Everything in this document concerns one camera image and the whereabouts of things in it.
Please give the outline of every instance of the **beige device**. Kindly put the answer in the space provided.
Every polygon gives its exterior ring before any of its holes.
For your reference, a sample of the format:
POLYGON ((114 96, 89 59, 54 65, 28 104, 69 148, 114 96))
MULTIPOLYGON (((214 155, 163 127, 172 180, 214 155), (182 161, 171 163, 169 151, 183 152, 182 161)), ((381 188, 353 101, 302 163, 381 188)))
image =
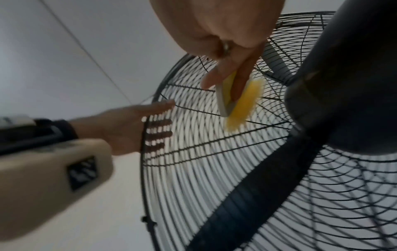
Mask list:
POLYGON ((0 241, 34 230, 113 173, 111 149, 103 140, 41 145, 0 155, 0 241))

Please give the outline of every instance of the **fan motor housing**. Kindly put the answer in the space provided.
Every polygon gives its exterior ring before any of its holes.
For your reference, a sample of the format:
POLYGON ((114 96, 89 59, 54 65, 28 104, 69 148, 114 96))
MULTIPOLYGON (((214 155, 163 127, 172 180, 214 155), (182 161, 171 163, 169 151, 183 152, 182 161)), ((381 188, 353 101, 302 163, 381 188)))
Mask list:
POLYGON ((342 5, 286 91, 298 129, 351 153, 397 152, 396 21, 393 0, 342 5))

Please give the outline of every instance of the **black square patch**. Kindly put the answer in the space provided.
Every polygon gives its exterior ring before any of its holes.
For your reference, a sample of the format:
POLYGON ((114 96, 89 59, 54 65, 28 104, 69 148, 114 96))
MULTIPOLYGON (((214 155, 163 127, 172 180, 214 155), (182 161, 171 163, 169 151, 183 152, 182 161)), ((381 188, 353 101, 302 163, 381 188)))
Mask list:
POLYGON ((95 180, 98 177, 95 157, 89 157, 69 165, 67 175, 73 192, 95 180))

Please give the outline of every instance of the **metal wire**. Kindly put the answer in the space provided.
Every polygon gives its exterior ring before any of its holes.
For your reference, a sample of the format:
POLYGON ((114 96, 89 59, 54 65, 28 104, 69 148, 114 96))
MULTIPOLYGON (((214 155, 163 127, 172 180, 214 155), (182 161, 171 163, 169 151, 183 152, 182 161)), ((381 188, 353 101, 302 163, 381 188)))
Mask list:
MULTIPOLYGON (((270 43, 292 73, 332 15, 280 17, 270 43)), ((269 84, 258 108, 240 132, 223 131, 215 92, 199 86, 213 66, 204 57, 186 56, 154 96, 176 100, 175 109, 147 122, 172 119, 167 129, 173 137, 163 141, 165 149, 141 155, 144 221, 157 251, 185 250, 207 217, 286 141, 292 127, 282 102, 286 87, 265 74, 270 69, 260 59, 254 74, 265 75, 269 84)), ((396 250, 396 162, 395 154, 362 156, 324 147, 295 192, 242 250, 396 250)))

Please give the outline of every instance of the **white wall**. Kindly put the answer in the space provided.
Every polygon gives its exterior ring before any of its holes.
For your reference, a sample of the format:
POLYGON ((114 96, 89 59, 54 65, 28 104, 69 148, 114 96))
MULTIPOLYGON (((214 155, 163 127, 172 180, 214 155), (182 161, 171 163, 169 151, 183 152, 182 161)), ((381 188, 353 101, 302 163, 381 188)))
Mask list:
MULTIPOLYGON (((342 0, 290 0, 284 13, 335 10, 342 0)), ((71 118, 138 103, 182 56, 148 0, 46 0, 111 77, 38 0, 0 1, 0 114, 71 118)), ((139 188, 139 155, 115 159, 111 180, 4 251, 152 250, 139 188)))

